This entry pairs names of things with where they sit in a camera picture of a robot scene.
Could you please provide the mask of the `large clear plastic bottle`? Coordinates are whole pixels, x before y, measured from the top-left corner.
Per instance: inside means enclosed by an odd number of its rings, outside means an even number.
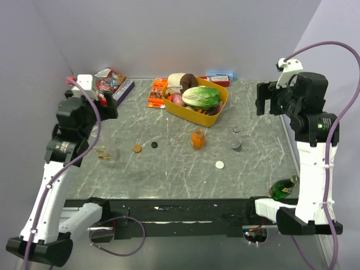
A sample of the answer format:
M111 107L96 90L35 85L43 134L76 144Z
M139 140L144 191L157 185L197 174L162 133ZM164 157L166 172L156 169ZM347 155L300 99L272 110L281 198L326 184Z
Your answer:
M118 169L120 166L120 150L105 123L101 124L100 135L92 151L104 166L111 169Z

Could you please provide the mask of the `brown bottle cap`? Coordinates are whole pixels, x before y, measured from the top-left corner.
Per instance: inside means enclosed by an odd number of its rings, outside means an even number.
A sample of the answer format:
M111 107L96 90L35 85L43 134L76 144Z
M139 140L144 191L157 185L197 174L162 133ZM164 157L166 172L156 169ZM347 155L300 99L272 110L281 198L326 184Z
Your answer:
M139 152L142 151L142 147L141 147L140 145L134 145L133 151L134 151L135 153L139 153Z

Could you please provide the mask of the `small orange juice bottle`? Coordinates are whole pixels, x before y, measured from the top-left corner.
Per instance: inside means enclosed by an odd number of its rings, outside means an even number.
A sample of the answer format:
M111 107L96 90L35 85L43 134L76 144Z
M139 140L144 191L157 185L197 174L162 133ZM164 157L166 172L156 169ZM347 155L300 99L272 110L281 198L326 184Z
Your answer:
M191 136L191 145L195 150L200 150L205 145L205 134L201 129L197 129Z

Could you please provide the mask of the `white bottle cap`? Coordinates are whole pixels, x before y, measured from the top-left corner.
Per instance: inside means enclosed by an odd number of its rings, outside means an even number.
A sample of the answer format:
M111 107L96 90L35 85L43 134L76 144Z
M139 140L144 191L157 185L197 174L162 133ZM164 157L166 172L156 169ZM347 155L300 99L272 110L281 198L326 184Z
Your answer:
M217 169L223 169L224 168L224 163L219 160L219 161L217 161L215 163L215 166L216 166Z

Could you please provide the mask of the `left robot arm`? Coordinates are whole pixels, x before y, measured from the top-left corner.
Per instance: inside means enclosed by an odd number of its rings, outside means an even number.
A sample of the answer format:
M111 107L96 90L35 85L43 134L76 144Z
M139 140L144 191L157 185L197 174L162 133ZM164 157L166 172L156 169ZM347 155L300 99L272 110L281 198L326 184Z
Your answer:
M97 118L85 97L67 95L59 103L58 123L47 144L43 179L33 210L19 236L6 250L25 261L62 267L75 240L91 225L107 225L110 202L91 197L66 222L60 221L68 189L77 175Z

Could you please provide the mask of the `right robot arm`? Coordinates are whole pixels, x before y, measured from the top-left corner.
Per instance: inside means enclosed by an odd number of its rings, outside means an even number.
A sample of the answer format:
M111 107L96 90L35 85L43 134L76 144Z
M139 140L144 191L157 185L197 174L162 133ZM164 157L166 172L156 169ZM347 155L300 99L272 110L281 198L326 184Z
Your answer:
M337 116L324 112L328 80L322 74L301 72L284 86L276 82L258 83L256 113L286 115L295 133L300 160L299 197L296 205L266 197L254 197L246 217L252 224L264 218L277 224L284 235L342 234L332 200L332 168L339 143Z

